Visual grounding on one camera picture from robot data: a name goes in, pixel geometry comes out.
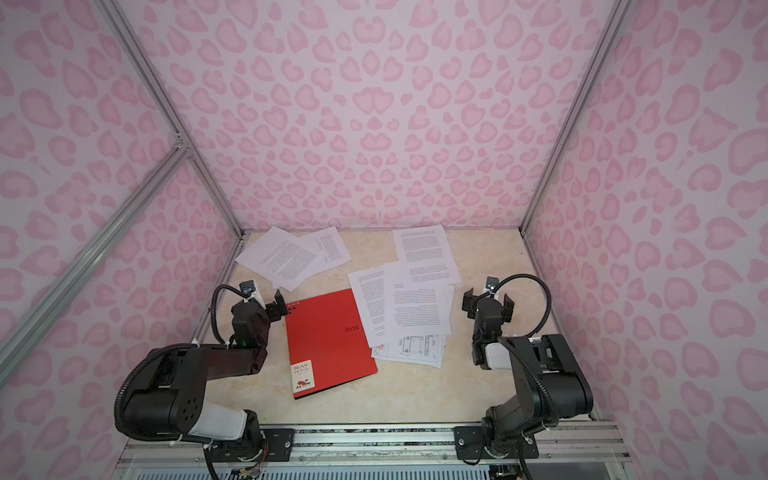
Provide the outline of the printed paper stack top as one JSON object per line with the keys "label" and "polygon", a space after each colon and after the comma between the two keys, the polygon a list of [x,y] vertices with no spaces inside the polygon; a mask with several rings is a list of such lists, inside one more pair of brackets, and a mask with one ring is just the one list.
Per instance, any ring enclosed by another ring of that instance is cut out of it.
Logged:
{"label": "printed paper stack top", "polygon": [[408,336],[450,335],[453,285],[416,285],[405,281],[405,268],[384,266],[385,340]]}

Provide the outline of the red folder black inside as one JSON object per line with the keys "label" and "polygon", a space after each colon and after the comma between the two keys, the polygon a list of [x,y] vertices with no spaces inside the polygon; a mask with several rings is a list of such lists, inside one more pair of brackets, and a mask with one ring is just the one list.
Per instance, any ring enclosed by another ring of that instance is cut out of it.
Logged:
{"label": "red folder black inside", "polygon": [[350,289],[288,304],[285,326],[296,399],[378,372]]}

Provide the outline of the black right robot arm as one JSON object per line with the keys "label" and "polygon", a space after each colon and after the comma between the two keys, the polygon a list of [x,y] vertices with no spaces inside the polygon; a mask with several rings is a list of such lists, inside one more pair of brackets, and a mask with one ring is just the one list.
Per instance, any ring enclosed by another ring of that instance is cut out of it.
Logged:
{"label": "black right robot arm", "polygon": [[477,428],[455,430],[456,453],[474,458],[536,458],[535,435],[562,420],[590,413],[594,396],[564,336],[505,336],[514,302],[491,293],[463,294],[462,310],[473,321],[471,358],[483,370],[509,369],[515,394],[488,408]]}

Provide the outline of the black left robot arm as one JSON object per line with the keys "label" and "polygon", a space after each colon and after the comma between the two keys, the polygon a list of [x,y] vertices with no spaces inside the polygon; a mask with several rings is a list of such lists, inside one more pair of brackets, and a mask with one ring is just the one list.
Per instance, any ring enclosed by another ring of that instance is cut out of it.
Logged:
{"label": "black left robot arm", "polygon": [[117,430],[145,442],[185,441],[242,448],[265,443],[257,415],[205,399],[212,380],[256,375],[266,361],[269,331],[287,315],[281,292],[261,304],[249,291],[231,313],[233,335],[216,344],[179,343],[151,350],[128,374],[114,403]]}

